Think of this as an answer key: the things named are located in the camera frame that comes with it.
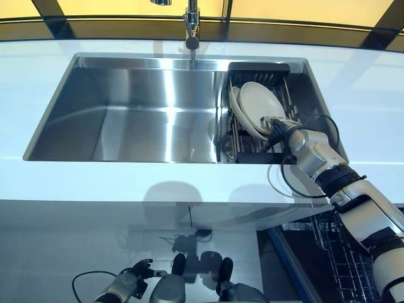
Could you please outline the right robot hand dark palm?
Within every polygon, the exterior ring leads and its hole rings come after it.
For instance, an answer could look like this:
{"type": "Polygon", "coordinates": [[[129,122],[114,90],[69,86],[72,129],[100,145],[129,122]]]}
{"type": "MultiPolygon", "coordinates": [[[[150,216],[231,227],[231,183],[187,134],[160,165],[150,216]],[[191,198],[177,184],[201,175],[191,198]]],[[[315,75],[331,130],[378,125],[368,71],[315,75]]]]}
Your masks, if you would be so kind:
{"type": "Polygon", "coordinates": [[[290,119],[281,117],[264,116],[261,118],[261,125],[268,130],[267,142],[262,151],[267,152],[274,145],[285,139],[287,132],[299,123],[290,119]]]}

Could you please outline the left robot hand dark palm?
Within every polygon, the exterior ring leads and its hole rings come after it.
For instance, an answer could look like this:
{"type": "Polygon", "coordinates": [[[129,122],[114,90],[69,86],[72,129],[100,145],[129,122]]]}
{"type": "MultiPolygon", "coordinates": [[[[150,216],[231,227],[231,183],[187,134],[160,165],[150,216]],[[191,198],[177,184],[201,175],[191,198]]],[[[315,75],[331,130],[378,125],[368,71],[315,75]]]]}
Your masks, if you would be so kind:
{"type": "Polygon", "coordinates": [[[152,263],[152,259],[143,259],[137,262],[132,267],[127,268],[126,271],[135,275],[140,280],[146,280],[149,278],[162,278],[167,276],[167,272],[165,270],[152,269],[152,263]]]}

